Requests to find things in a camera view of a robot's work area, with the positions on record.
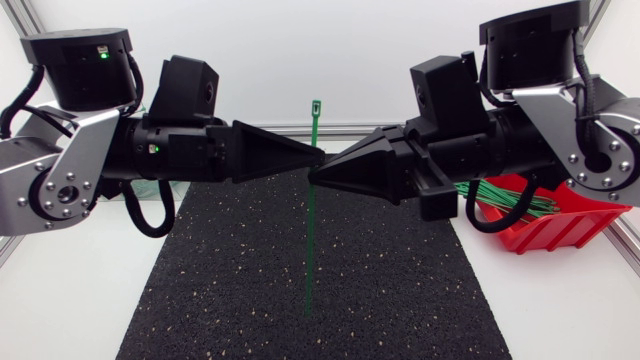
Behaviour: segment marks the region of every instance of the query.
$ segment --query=black mat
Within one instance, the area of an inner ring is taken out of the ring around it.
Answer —
[[[313,314],[306,170],[193,184],[119,359],[510,359],[449,222],[317,189]]]

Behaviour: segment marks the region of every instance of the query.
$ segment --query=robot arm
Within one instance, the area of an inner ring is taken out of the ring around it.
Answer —
[[[587,19],[588,2],[574,1],[482,24],[479,77],[473,53],[413,67],[420,116],[377,129],[310,181],[394,204],[419,197],[424,220],[457,216],[453,183],[471,181],[466,212],[484,232],[509,227],[538,187],[563,181],[595,200],[640,206],[640,99],[588,73],[578,30]],[[480,94],[497,108],[485,111]],[[499,223],[475,219],[478,180],[511,173],[529,181],[513,212]]]
[[[73,226],[91,214],[99,195],[122,193],[138,229],[159,237],[175,219],[169,180],[238,183],[324,159],[315,147],[214,117],[218,74],[180,56],[165,61],[149,113],[131,117],[142,76],[129,55],[127,30],[56,32],[22,42],[34,76],[2,114],[0,235]],[[27,107],[44,69],[57,102]],[[11,137],[9,125],[20,109],[34,115]],[[158,180],[166,212],[161,226],[145,221],[134,179]]]

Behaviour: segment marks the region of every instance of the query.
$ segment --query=red plastic tray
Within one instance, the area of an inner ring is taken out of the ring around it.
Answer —
[[[506,175],[487,179],[503,189],[522,191],[526,180],[518,175]],[[538,189],[536,195],[546,196],[558,202],[559,214],[533,218],[526,215],[510,228],[498,233],[498,237],[509,251],[524,254],[528,250],[547,249],[553,251],[561,246],[583,247],[620,214],[631,210],[624,206],[582,197],[562,184],[556,191]],[[478,202],[488,221],[496,221],[505,213],[491,205]]]

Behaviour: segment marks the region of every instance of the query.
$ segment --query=white wall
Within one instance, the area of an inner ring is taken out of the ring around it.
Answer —
[[[416,116],[409,68],[480,49],[478,25],[561,0],[32,0],[49,31],[125,27],[149,105],[162,60],[207,61],[216,115],[253,124],[404,122]]]
[[[612,0],[586,48],[592,73],[630,97],[640,97],[640,1]]]
[[[0,111],[9,105],[20,94],[31,77],[31,64],[20,45],[18,33],[13,24],[0,8],[0,49],[2,49],[2,66],[0,67]],[[31,103],[39,104],[53,100],[53,92],[46,81]],[[13,122],[12,129],[17,130],[27,115],[19,113]]]

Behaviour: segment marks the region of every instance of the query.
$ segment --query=zip tie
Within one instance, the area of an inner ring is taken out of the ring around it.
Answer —
[[[313,126],[311,128],[311,146],[315,147],[318,141],[318,119],[320,118],[320,110],[322,102],[313,100],[311,103],[311,116],[313,117]],[[313,287],[313,246],[314,246],[314,225],[316,217],[316,187],[309,183],[309,206],[307,218],[307,284],[304,302],[304,316],[311,316],[311,290]]]

